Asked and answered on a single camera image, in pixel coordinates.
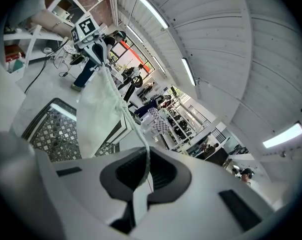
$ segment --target ceiling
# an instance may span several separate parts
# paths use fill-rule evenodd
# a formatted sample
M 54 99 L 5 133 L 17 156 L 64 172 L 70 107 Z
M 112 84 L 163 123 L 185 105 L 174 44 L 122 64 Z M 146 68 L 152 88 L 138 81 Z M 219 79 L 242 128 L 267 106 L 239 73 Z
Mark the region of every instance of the ceiling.
M 264 141 L 302 124 L 302 33 L 280 0 L 150 1 L 168 29 L 138 0 L 117 0 L 120 22 L 130 18 L 172 84 L 223 117 L 256 159 L 270 153 Z M 272 152 L 293 151 L 302 140 L 288 145 Z

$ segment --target white string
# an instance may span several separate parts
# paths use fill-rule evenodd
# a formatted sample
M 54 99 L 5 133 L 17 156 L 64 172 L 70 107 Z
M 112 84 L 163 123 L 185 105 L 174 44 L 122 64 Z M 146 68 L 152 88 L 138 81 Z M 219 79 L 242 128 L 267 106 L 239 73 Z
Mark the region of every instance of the white string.
M 129 121 L 130 125 L 132 126 L 132 128 L 136 131 L 137 135 L 139 136 L 140 140 L 143 142 L 145 148 L 146 148 L 146 167 L 145 167 L 145 173 L 144 176 L 140 182 L 139 185 L 142 185 L 149 174 L 150 171 L 150 162 L 151 162 L 151 157 L 150 157 L 150 146 L 147 143 L 147 140 L 145 139 L 143 133 L 141 132 L 141 130 L 139 129 L 139 127 L 137 127 L 134 119 L 132 118 L 130 111 L 127 107 L 127 103 L 122 99 L 120 92 L 118 91 L 118 89 L 115 86 L 115 83 L 112 79 L 111 73 L 110 71 L 106 68 L 106 66 L 103 64 L 101 66 L 102 73 L 104 74 L 104 77 L 108 80 L 108 82 L 110 82 L 110 84 L 107 84 L 106 86 L 111 87 L 113 89 L 113 92 L 116 96 L 118 96 L 119 98 L 119 102 L 120 105 L 119 108 L 123 111 L 125 118 Z

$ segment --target metal railing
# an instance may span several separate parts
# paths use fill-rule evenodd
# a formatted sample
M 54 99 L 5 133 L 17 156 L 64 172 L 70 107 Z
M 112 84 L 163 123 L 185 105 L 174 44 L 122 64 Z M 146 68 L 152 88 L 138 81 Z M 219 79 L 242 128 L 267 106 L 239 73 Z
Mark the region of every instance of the metal railing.
M 194 115 L 196 115 L 199 120 L 202 121 L 202 126 L 204 128 L 211 124 L 211 122 L 200 112 L 198 112 L 197 109 L 194 108 L 192 105 L 189 106 L 189 110 L 194 113 Z M 215 128 L 211 134 L 218 140 L 219 143 L 222 143 L 226 139 L 226 137 L 217 128 Z

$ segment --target metal grid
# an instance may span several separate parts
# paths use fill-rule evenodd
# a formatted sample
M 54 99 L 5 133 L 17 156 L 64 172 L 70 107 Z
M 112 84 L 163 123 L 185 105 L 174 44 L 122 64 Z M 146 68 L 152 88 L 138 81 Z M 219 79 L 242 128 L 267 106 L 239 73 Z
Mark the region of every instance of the metal grid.
M 76 132 L 76 121 L 61 113 L 61 109 L 76 115 L 76 109 L 60 99 L 51 101 L 32 121 L 22 135 L 35 149 L 45 151 L 51 162 L 82 159 Z M 95 153 L 103 156 L 119 151 L 118 144 L 105 142 Z

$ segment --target fluorescent light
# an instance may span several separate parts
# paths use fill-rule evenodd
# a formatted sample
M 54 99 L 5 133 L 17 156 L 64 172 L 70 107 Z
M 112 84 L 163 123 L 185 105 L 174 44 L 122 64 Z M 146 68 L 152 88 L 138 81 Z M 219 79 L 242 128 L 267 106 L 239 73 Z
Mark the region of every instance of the fluorescent light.
M 195 81 L 194 81 L 194 78 L 193 78 L 193 75 L 192 75 L 190 66 L 189 66 L 189 64 L 188 64 L 188 62 L 187 62 L 187 59 L 186 59 L 186 58 L 182 58 L 182 62 L 183 62 L 184 67 L 185 67 L 185 69 L 186 69 L 186 71 L 187 71 L 187 74 L 189 75 L 189 78 L 190 78 L 190 80 L 191 80 L 192 85 L 195 86 L 196 84 L 195 84 Z
M 137 33 L 134 32 L 133 29 L 131 29 L 131 27 L 129 25 L 127 25 L 127 28 L 133 33 L 133 35 L 135 35 L 135 37 L 141 42 L 143 43 L 143 40 L 137 35 Z
M 294 139 L 295 137 L 301 134 L 302 134 L 302 126 L 299 123 L 297 123 L 291 128 L 289 128 L 288 130 L 286 130 L 285 132 L 281 133 L 280 135 L 277 135 L 276 137 L 263 142 L 263 144 L 266 148 L 270 148 L 278 144 L 287 142 L 291 139 Z
M 153 57 L 153 59 L 155 60 L 155 62 L 157 63 L 157 65 L 160 67 L 160 69 L 165 73 L 164 69 L 162 68 L 162 66 L 161 66 L 161 64 L 158 62 L 158 60 L 157 60 L 154 56 L 152 56 L 152 57 Z
M 156 9 L 150 4 L 148 0 L 140 0 L 154 15 L 154 17 L 159 21 L 159 23 L 163 26 L 164 29 L 167 29 L 169 26 L 166 21 L 160 16 L 160 14 L 156 11 Z
M 58 106 L 57 104 L 50 104 L 50 106 L 55 109 L 56 111 L 59 111 L 61 114 L 65 115 L 66 117 L 72 119 L 73 121 L 76 121 L 76 116 L 71 114 L 70 112 L 64 110 L 63 108 L 61 108 L 60 106 Z

